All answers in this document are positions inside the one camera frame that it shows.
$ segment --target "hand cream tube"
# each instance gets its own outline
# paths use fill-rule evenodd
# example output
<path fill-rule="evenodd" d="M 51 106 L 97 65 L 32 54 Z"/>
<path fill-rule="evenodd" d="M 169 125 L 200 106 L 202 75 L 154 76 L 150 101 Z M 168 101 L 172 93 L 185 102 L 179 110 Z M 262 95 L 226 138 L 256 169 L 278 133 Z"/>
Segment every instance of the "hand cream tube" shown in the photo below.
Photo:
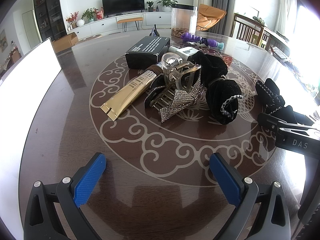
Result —
<path fill-rule="evenodd" d="M 100 108 L 111 118 L 116 120 L 118 116 L 131 105 L 144 91 L 148 89 L 152 81 L 162 73 L 157 65 L 152 65 L 140 76 L 134 78 L 125 85 L 113 97 L 105 102 Z"/>

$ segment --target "television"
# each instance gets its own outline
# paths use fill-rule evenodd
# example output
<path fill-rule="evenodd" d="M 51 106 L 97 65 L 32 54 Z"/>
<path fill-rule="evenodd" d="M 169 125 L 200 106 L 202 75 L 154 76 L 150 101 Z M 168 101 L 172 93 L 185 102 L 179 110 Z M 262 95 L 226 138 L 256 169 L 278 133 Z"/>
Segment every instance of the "television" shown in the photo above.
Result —
<path fill-rule="evenodd" d="M 144 10 L 144 0 L 102 0 L 104 15 Z"/>

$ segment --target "glossy brown tabletop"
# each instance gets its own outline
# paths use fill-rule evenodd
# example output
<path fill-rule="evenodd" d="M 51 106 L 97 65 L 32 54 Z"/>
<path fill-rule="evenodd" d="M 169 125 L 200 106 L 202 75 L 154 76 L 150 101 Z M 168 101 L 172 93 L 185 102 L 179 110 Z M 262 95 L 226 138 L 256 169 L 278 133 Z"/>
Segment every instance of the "glossy brown tabletop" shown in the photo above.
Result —
<path fill-rule="evenodd" d="M 286 103 L 300 113 L 315 110 L 312 97 L 264 49 L 199 32 L 225 43 L 222 52 L 199 49 L 222 57 L 229 66 L 228 78 L 240 85 L 244 99 L 236 120 L 218 124 L 202 96 L 195 106 L 161 123 L 155 109 L 144 109 L 145 93 L 112 122 L 99 106 L 140 73 L 128 70 L 124 53 L 149 32 L 101 37 L 58 56 L 62 71 L 39 106 L 22 155 L 22 221 L 35 181 L 57 183 L 102 152 L 106 171 L 81 206 L 102 239 L 213 239 L 234 209 L 208 168 L 210 154 L 220 152 L 257 183 L 281 182 L 293 228 L 304 186 L 304 157 L 275 148 L 273 135 L 257 124 L 262 106 L 254 85 L 257 79 L 272 78 Z M 170 36 L 170 30 L 159 33 Z M 189 46 L 176 38 L 172 42 Z M 56 207 L 68 236 L 75 239 Z M 240 239 L 249 232 L 258 208 L 256 204 Z"/>

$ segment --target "blue gripper pad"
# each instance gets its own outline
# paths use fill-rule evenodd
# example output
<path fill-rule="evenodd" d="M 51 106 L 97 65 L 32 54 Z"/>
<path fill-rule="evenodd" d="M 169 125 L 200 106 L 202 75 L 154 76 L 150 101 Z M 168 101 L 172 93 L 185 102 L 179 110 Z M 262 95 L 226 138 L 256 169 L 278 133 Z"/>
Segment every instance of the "blue gripper pad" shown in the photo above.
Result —
<path fill-rule="evenodd" d="M 75 187 L 73 200 L 77 207 L 86 204 L 95 185 L 106 169 L 106 157 L 100 154 Z"/>
<path fill-rule="evenodd" d="M 237 207 L 241 202 L 241 189 L 217 154 L 210 156 L 209 167 L 229 204 Z"/>

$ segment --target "painting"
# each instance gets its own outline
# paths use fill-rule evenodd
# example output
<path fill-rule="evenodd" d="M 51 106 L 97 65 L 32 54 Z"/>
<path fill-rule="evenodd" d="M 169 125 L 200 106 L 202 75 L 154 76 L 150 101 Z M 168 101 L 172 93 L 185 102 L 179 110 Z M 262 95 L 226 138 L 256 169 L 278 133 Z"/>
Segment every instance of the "painting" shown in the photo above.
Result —
<path fill-rule="evenodd" d="M 7 37 L 5 36 L 4 30 L 0 34 L 0 49 L 1 52 L 4 52 L 4 50 L 8 47 Z"/>

